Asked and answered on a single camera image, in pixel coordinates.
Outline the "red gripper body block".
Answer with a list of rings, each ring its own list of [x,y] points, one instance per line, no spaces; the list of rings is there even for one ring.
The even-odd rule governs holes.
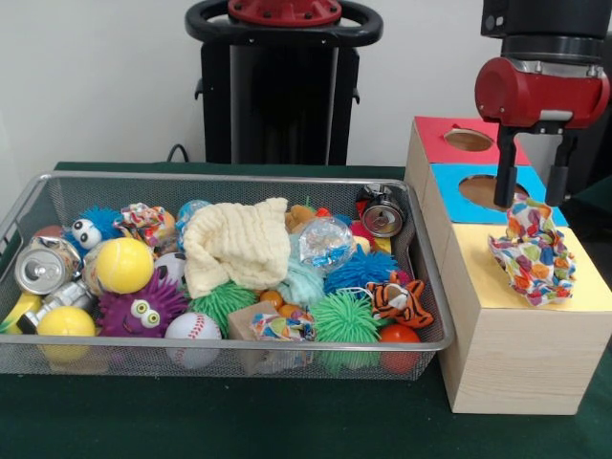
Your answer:
[[[605,73],[558,76],[542,64],[540,73],[520,70],[505,57],[489,60],[474,86],[475,105],[488,122],[531,128],[540,121],[559,121],[570,129],[590,126],[605,110],[611,84]]]

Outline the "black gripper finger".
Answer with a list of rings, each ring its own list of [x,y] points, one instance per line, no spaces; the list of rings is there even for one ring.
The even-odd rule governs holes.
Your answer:
[[[569,174],[569,161],[576,150],[577,136],[572,132],[565,132],[557,147],[555,160],[550,168],[546,188],[545,202],[548,206],[558,207],[565,199],[565,191]]]
[[[499,125],[497,134],[499,161],[493,201],[500,208],[509,208],[514,200],[517,174],[516,145],[514,143],[516,133],[517,130],[513,127]]]

